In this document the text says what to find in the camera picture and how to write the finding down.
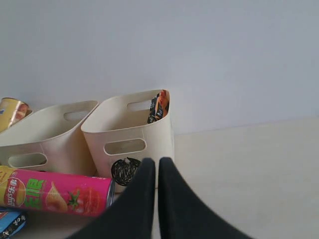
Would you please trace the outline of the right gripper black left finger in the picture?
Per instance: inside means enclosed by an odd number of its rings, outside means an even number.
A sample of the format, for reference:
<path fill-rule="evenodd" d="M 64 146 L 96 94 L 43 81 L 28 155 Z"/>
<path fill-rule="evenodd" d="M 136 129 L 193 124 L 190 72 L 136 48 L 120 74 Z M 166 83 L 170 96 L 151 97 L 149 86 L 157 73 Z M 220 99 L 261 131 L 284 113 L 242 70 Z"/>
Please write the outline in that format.
<path fill-rule="evenodd" d="M 150 239 L 155 203 L 156 166 L 142 160 L 134 177 L 115 202 L 70 239 Z"/>

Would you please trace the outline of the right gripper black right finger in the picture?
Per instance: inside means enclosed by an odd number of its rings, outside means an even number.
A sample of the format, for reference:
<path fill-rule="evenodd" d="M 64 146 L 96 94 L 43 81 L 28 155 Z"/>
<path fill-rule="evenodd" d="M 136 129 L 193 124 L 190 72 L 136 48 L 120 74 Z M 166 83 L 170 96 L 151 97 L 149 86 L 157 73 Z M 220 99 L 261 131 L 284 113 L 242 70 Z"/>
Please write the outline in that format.
<path fill-rule="evenodd" d="M 162 239 L 249 239 L 192 191 L 174 162 L 159 162 L 158 214 Z"/>

